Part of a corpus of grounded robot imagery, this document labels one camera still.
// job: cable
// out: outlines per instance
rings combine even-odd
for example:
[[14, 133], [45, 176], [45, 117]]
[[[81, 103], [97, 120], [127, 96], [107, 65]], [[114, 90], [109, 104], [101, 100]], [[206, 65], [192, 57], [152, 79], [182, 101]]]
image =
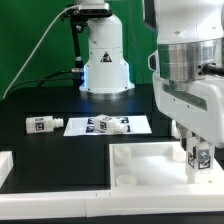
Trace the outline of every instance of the cable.
[[48, 26], [48, 28], [46, 29], [46, 31], [44, 32], [43, 36], [41, 37], [41, 39], [39, 40], [39, 42], [37, 43], [36, 47], [34, 48], [34, 50], [32, 51], [32, 53], [30, 54], [30, 56], [28, 57], [28, 59], [26, 60], [26, 62], [24, 63], [24, 65], [22, 66], [22, 68], [19, 70], [19, 72], [17, 73], [17, 75], [15, 76], [15, 78], [13, 79], [13, 81], [10, 83], [10, 85], [8, 86], [8, 88], [6, 89], [4, 95], [3, 95], [3, 99], [5, 99], [5, 97], [7, 96], [8, 92], [10, 91], [10, 89], [12, 88], [12, 86], [14, 85], [14, 83], [17, 81], [17, 79], [19, 78], [20, 74], [24, 71], [24, 69], [26, 68], [27, 64], [30, 62], [31, 58], [33, 57], [33, 55], [36, 53], [37, 49], [39, 48], [39, 46], [41, 45], [41, 43], [43, 42], [44, 38], [46, 37], [46, 35], [48, 34], [48, 32], [50, 31], [50, 29], [52, 28], [52, 26], [55, 24], [55, 22], [58, 20], [58, 18], [63, 15], [65, 12], [67, 12], [70, 9], [74, 9], [77, 6], [71, 6], [69, 8], [66, 8], [65, 10], [63, 10], [61, 13], [59, 13], [55, 19], [52, 21], [52, 23]]
[[75, 78], [64, 78], [64, 79], [39, 79], [39, 80], [30, 80], [30, 81], [26, 81], [26, 82], [21, 82], [18, 83], [17, 85], [13, 86], [7, 93], [7, 95], [9, 95], [10, 93], [12, 93], [17, 87], [22, 86], [22, 85], [26, 85], [26, 84], [30, 84], [30, 83], [34, 83], [34, 82], [55, 82], [55, 81], [67, 81], [67, 80], [74, 80]]
[[137, 41], [136, 41], [136, 36], [135, 36], [135, 31], [134, 31], [134, 24], [133, 24], [133, 1], [132, 0], [130, 0], [130, 23], [131, 23], [132, 36], [133, 36], [133, 40], [134, 40], [135, 53], [136, 53], [138, 64], [139, 64], [139, 67], [140, 67], [140, 70], [141, 70], [142, 82], [144, 84], [145, 83], [145, 78], [144, 78], [144, 73], [143, 73], [143, 65], [142, 65], [140, 54], [139, 54], [139, 50], [138, 50], [138, 47], [137, 47]]
[[223, 67], [217, 67], [214, 64], [206, 64], [202, 68], [202, 72], [204, 74], [208, 75], [219, 75], [219, 76], [224, 76], [224, 68]]
[[57, 76], [59, 76], [59, 75], [69, 74], [69, 73], [72, 73], [72, 72], [71, 72], [71, 71], [61, 71], [61, 72], [53, 73], [52, 75], [47, 76], [47, 77], [44, 79], [44, 81], [40, 81], [40, 83], [37, 85], [37, 87], [41, 87], [41, 86], [46, 82], [45, 80], [48, 80], [48, 79], [57, 77]]

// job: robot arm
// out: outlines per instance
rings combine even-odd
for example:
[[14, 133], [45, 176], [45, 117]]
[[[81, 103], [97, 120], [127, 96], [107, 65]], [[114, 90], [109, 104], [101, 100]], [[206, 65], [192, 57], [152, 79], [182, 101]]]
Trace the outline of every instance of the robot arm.
[[215, 146], [224, 147], [224, 79], [211, 75], [222, 66], [223, 2], [154, 1], [156, 103], [178, 123], [189, 183], [212, 181]]

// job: black cable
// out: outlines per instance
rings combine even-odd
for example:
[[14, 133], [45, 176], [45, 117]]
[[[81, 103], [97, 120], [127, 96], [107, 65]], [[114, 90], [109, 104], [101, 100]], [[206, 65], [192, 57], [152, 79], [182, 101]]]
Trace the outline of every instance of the black cable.
[[202, 72], [204, 74], [208, 74], [208, 75], [224, 76], [224, 68], [223, 67], [217, 67], [214, 64], [204, 65], [204, 67], [202, 68]]
[[64, 75], [64, 74], [71, 74], [72, 72], [71, 71], [61, 71], [61, 72], [56, 72], [56, 73], [53, 73], [49, 76], [47, 76], [44, 81], [40, 81], [40, 83], [37, 85], [37, 87], [41, 87], [46, 81], [45, 80], [48, 80], [48, 79], [52, 79], [54, 77], [57, 77], [59, 75]]
[[30, 83], [34, 83], [34, 82], [54, 82], [54, 81], [66, 81], [66, 80], [75, 80], [75, 78], [64, 78], [64, 79], [39, 79], [39, 80], [30, 80], [30, 81], [26, 81], [26, 82], [21, 82], [15, 86], [13, 86], [10, 91], [8, 92], [7, 95], [9, 95], [10, 93], [12, 93], [17, 87], [22, 86], [22, 85], [26, 85], [26, 84], [30, 84]]

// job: sticker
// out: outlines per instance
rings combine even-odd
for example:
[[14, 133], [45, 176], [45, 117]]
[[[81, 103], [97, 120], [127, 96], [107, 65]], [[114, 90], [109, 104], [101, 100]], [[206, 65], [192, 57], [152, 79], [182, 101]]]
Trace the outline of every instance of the sticker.
[[87, 124], [94, 124], [94, 118], [88, 118]]
[[43, 131], [44, 130], [44, 123], [35, 123], [36, 131]]
[[102, 131], [94, 129], [94, 126], [87, 126], [86, 133], [103, 133]]
[[188, 164], [194, 169], [194, 156], [188, 153]]
[[128, 124], [129, 123], [128, 117], [119, 117], [119, 119], [120, 119], [122, 124]]
[[211, 167], [211, 157], [208, 160], [198, 163], [198, 170], [209, 169]]
[[130, 127], [130, 125], [127, 125], [127, 126], [128, 126], [127, 132], [130, 133], [131, 132], [131, 127]]
[[108, 52], [106, 51], [103, 58], [101, 59], [100, 62], [112, 62], [110, 55], [108, 54]]
[[106, 122], [103, 122], [103, 121], [100, 121], [100, 129], [102, 130], [107, 130], [107, 123]]

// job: green wall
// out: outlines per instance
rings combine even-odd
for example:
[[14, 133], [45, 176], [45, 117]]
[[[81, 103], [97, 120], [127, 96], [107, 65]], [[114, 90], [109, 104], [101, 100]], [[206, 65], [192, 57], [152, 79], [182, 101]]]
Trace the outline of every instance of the green wall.
[[[0, 1], [0, 99], [48, 25], [71, 3], [73, 0]], [[143, 74], [144, 82], [151, 82], [152, 73], [147, 67], [147, 58], [156, 49], [156, 35], [143, 24], [142, 1], [111, 0], [108, 3], [123, 23], [124, 57], [130, 64], [131, 81], [143, 83]], [[86, 62], [87, 30], [79, 37], [83, 59]], [[69, 21], [59, 20], [17, 83], [41, 79], [72, 67], [74, 53]], [[53, 84], [71, 85], [71, 82]]]

